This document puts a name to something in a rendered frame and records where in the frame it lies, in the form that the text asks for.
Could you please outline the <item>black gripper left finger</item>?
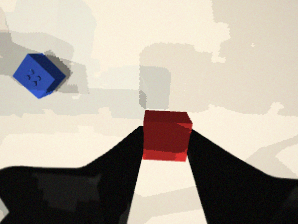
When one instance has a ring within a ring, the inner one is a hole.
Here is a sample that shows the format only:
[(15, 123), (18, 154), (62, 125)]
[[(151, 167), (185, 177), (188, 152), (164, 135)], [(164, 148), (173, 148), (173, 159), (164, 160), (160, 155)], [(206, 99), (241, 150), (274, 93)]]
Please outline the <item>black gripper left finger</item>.
[(128, 224), (143, 147), (139, 126), (81, 167), (6, 166), (0, 169), (0, 198), (8, 211), (83, 214), (92, 224)]

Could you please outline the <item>blue block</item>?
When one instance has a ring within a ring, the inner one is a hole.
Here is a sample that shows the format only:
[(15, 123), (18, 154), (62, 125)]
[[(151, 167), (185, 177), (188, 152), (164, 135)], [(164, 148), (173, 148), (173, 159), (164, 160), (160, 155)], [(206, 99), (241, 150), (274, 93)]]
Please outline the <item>blue block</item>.
[(12, 76), (38, 99), (51, 94), (66, 77), (43, 53), (27, 53)]

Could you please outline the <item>red block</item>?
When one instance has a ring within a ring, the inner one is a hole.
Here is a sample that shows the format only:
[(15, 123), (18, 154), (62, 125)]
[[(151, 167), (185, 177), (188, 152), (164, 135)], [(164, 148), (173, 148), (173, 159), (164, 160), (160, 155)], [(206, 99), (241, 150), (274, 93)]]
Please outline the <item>red block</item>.
[(192, 127), (187, 112), (145, 110), (143, 160), (186, 162)]

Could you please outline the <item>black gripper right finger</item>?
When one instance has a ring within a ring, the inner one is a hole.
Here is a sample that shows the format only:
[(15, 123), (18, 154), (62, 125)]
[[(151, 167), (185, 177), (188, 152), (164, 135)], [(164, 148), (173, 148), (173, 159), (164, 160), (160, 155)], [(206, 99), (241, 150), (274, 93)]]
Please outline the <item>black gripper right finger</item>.
[(281, 224), (298, 212), (298, 178), (270, 176), (194, 129), (187, 157), (206, 224)]

